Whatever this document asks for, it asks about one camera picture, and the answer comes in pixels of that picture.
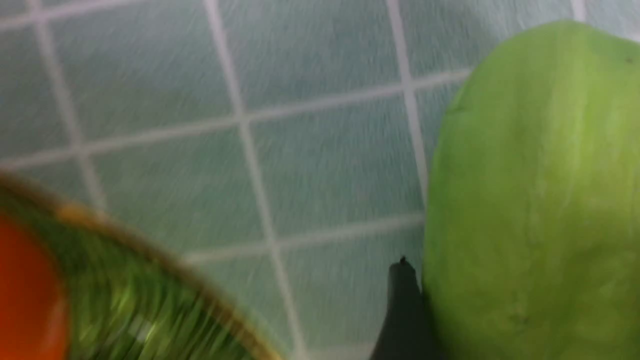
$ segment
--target black knife handle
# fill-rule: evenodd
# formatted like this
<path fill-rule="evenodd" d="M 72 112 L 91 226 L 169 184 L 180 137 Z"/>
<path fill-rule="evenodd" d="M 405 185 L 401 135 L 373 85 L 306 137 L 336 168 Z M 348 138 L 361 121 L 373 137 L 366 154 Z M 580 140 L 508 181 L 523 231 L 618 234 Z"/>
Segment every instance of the black knife handle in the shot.
<path fill-rule="evenodd" d="M 428 301 L 404 256 L 389 267 L 387 315 L 371 360 L 441 360 Z"/>

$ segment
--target white grout line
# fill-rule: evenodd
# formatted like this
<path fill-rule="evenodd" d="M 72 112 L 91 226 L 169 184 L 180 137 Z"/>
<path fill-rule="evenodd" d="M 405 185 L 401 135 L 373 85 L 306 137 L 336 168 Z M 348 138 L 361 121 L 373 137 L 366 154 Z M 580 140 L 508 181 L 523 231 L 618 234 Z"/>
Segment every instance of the white grout line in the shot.
<path fill-rule="evenodd" d="M 71 3 L 55 6 L 42 11 L 41 16 L 45 20 L 66 19 L 85 15 L 88 13 L 98 12 L 101 10 L 109 10 L 119 6 L 141 3 L 148 0 L 91 0 L 91 1 L 74 1 Z"/>
<path fill-rule="evenodd" d="M 415 89 L 433 88 L 438 85 L 461 81 L 468 76 L 469 70 L 459 70 L 454 72 L 443 72 L 416 79 L 411 84 Z M 377 86 L 365 90 L 359 90 L 347 94 L 327 95 L 320 99 L 286 104 L 274 108 L 265 108 L 253 113 L 235 117 L 223 117 L 218 119 L 205 119 L 189 124 L 166 127 L 161 129 L 147 130 L 130 136 L 115 136 L 104 140 L 86 142 L 82 146 L 82 151 L 87 154 L 100 154 L 108 151 L 117 151 L 130 146 L 155 143 L 172 138 L 183 136 L 197 136 L 217 130 L 227 129 L 243 122 L 262 122 L 276 120 L 299 113 L 328 110 L 339 106 L 350 105 L 363 101 L 383 99 L 399 95 L 403 92 L 400 84 Z M 22 169 L 35 167 L 67 160 L 72 156 L 70 149 L 55 149 L 50 151 L 39 151 L 33 154 L 7 158 L 0 160 L 0 167 L 9 169 Z"/>
<path fill-rule="evenodd" d="M 33 17 L 28 13 L 13 17 L 0 18 L 0 32 L 25 28 L 32 23 Z"/>
<path fill-rule="evenodd" d="M 58 19 L 66 19 L 69 17 L 85 15 L 88 13 L 98 12 L 101 10 L 108 10 L 119 6 L 140 3 L 142 1 L 149 0 L 92 0 L 92 1 L 72 1 L 67 4 L 53 6 L 50 8 L 42 9 L 40 3 L 37 8 L 38 18 L 40 21 L 50 21 Z M 23 13 L 12 17 L 0 17 L 0 32 L 10 31 L 14 29 L 25 28 L 29 25 L 38 22 L 31 13 Z"/>
<path fill-rule="evenodd" d="M 211 36 L 213 37 L 213 42 L 216 46 L 216 50 L 218 51 L 218 58 L 220 59 L 222 73 L 225 77 L 225 81 L 227 82 L 227 89 L 229 91 L 229 97 L 231 98 L 231 104 L 236 111 L 236 115 L 243 115 L 244 104 L 240 93 L 240 82 L 236 77 L 236 70 L 234 68 L 231 52 L 227 47 L 227 38 L 222 17 L 220 16 L 218 0 L 204 0 L 204 6 L 207 10 L 207 16 L 209 17 Z"/>
<path fill-rule="evenodd" d="M 305 101 L 298 104 L 279 106 L 271 109 L 266 108 L 255 113 L 249 113 L 246 117 L 248 122 L 266 121 L 299 113 L 327 110 L 357 102 L 392 97 L 400 95 L 402 91 L 403 88 L 400 84 L 383 85 L 365 90 L 357 90 L 347 94 L 327 95 L 319 99 Z"/>
<path fill-rule="evenodd" d="M 106 197 L 88 155 L 82 151 L 82 133 L 77 124 L 77 116 L 71 101 L 71 94 L 62 74 L 60 62 L 56 56 L 49 28 L 40 16 L 42 4 L 40 0 L 27 0 L 27 5 L 29 12 L 36 19 L 35 31 L 38 47 L 40 48 L 44 61 L 45 70 L 51 80 L 53 95 L 58 104 L 63 125 L 65 126 L 71 143 L 71 151 L 78 161 L 93 206 L 97 210 L 102 211 L 106 206 Z"/>
<path fill-rule="evenodd" d="M 386 233 L 389 231 L 404 229 L 413 225 L 424 224 L 423 213 L 412 213 L 395 217 L 382 218 L 370 222 L 360 222 L 355 224 L 315 231 L 307 234 L 291 236 L 281 239 L 278 243 L 281 249 L 289 250 L 310 245 L 320 245 L 338 241 L 348 241 L 352 238 L 367 236 L 372 234 Z"/>
<path fill-rule="evenodd" d="M 244 116 L 244 104 L 240 93 L 240 85 L 236 78 L 236 72 L 233 66 L 233 60 L 231 53 L 227 47 L 227 41 L 225 38 L 225 32 L 223 27 L 223 21 L 220 16 L 220 8 L 218 6 L 218 0 L 204 0 L 204 5 L 207 10 L 207 16 L 209 18 L 209 24 L 211 25 L 211 33 L 213 40 L 218 51 L 221 66 L 225 74 L 225 80 L 227 81 L 227 88 L 229 90 L 229 96 L 231 103 L 234 107 L 234 112 L 237 117 L 240 117 L 240 137 L 242 139 L 244 154 L 246 156 L 249 175 L 251 178 L 253 190 L 260 212 L 260 219 L 262 220 L 262 229 L 264 231 L 264 237 L 271 254 L 271 261 L 273 263 L 276 282 L 280 288 L 282 294 L 282 300 L 285 305 L 285 311 L 287 313 L 287 321 L 291 328 L 291 334 L 293 336 L 294 348 L 297 353 L 300 354 L 300 360 L 308 360 L 307 349 L 302 336 L 302 330 L 300 325 L 300 317 L 297 314 L 295 303 L 293 300 L 292 291 L 289 286 L 289 280 L 287 278 L 287 272 L 285 271 L 278 246 L 276 244 L 275 230 L 273 229 L 273 218 L 271 217 L 271 210 L 269 209 L 269 203 L 267 200 L 264 185 L 262 183 L 260 167 L 258 165 L 258 159 L 254 149 L 254 142 L 249 129 L 249 122 L 243 119 Z"/>
<path fill-rule="evenodd" d="M 571 0 L 573 19 L 576 21 L 587 21 L 587 8 L 584 1 L 585 0 Z"/>
<path fill-rule="evenodd" d="M 269 253 L 269 247 L 264 243 L 229 246 L 222 249 L 199 250 L 186 254 L 184 261 L 189 264 L 225 261 L 229 259 L 247 258 Z"/>
<path fill-rule="evenodd" d="M 366 360 L 371 357 L 376 344 L 363 343 L 334 347 L 326 350 L 313 351 L 312 360 Z"/>
<path fill-rule="evenodd" d="M 391 29 L 394 34 L 394 42 L 396 43 L 400 79 L 404 90 L 404 104 L 406 106 L 406 114 L 409 120 L 409 131 L 411 134 L 411 142 L 413 144 L 415 164 L 418 170 L 418 178 L 420 180 L 420 194 L 422 195 L 422 201 L 426 206 L 428 180 L 427 157 L 424 154 L 418 104 L 415 99 L 414 87 L 412 86 L 413 81 L 406 50 L 406 41 L 404 39 L 402 17 L 400 16 L 399 0 L 387 0 L 387 8 L 389 12 L 389 19 L 391 20 Z"/>
<path fill-rule="evenodd" d="M 131 136 L 97 140 L 87 143 L 84 146 L 84 150 L 89 154 L 100 154 L 103 152 L 117 151 L 130 146 L 160 142 L 162 140 L 198 136 L 212 131 L 228 129 L 236 125 L 237 122 L 234 119 L 207 119 L 191 124 L 167 127 L 165 129 L 152 129 Z"/>
<path fill-rule="evenodd" d="M 324 245 L 328 243 L 351 241 L 367 235 L 387 233 L 424 224 L 424 213 L 410 213 L 394 217 L 381 218 L 368 222 L 344 225 L 337 228 L 312 231 L 309 233 L 281 238 L 275 242 L 280 250 L 291 250 L 304 247 Z M 269 254 L 271 246 L 258 243 L 248 245 L 231 245 L 212 250 L 198 250 L 184 255 L 191 264 L 203 262 L 226 261 L 235 258 L 246 258 Z"/>
<path fill-rule="evenodd" d="M 51 149 L 36 152 L 27 156 L 18 156 L 16 158 L 7 158 L 0 161 L 0 168 L 9 171 L 17 171 L 23 168 L 37 167 L 57 163 L 72 158 L 74 153 L 69 148 Z"/>
<path fill-rule="evenodd" d="M 430 89 L 439 85 L 446 85 L 463 81 L 469 76 L 469 74 L 471 74 L 470 69 L 445 71 L 439 74 L 428 75 L 424 78 L 413 80 L 411 86 L 414 90 Z"/>

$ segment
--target tiled wall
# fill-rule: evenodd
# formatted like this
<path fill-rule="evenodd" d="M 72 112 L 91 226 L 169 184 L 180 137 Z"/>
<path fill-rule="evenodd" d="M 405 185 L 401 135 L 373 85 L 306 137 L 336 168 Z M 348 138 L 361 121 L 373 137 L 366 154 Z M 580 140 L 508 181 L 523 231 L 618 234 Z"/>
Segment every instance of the tiled wall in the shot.
<path fill-rule="evenodd" d="M 640 39 L 636 0 L 2 0 L 0 166 L 184 256 L 288 356 L 365 359 L 445 105 L 563 18 Z"/>

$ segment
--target orange fruit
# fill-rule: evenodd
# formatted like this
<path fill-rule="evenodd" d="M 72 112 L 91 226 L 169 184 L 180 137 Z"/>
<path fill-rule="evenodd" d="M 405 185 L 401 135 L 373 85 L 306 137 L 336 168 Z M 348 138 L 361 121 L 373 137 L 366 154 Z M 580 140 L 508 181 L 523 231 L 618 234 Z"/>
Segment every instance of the orange fruit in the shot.
<path fill-rule="evenodd" d="M 64 360 L 68 306 L 52 258 L 0 213 L 0 359 Z"/>

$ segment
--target green papaya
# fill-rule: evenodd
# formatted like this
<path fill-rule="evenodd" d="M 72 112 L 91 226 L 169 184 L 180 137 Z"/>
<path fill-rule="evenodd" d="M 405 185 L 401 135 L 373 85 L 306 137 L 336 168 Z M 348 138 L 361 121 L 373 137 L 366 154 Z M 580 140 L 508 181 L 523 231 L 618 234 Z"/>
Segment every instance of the green papaya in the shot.
<path fill-rule="evenodd" d="M 640 45 L 542 25 L 444 116 L 423 286 L 451 360 L 640 359 Z"/>

